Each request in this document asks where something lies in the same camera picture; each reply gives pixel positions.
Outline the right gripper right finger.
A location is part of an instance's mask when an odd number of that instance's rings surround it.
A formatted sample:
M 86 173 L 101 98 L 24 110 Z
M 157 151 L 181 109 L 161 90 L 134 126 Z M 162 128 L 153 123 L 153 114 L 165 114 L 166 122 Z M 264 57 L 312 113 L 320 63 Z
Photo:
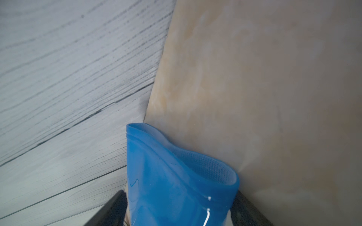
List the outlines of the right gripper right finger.
M 234 226 L 273 226 L 240 191 L 237 192 L 230 211 Z

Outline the blue rubber boot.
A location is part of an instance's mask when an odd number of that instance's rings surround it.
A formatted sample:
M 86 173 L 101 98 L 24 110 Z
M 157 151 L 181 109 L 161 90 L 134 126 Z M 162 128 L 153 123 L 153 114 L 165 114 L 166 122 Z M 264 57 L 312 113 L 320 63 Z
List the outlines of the blue rubber boot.
M 133 226 L 223 226 L 239 188 L 234 169 L 172 144 L 146 123 L 130 123 L 128 200 Z

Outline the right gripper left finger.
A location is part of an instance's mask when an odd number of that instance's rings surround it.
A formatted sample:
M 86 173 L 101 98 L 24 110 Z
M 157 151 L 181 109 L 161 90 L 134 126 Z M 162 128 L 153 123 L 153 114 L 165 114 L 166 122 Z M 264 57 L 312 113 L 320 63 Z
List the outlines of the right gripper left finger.
M 123 226 L 128 206 L 126 192 L 118 191 L 85 226 Z

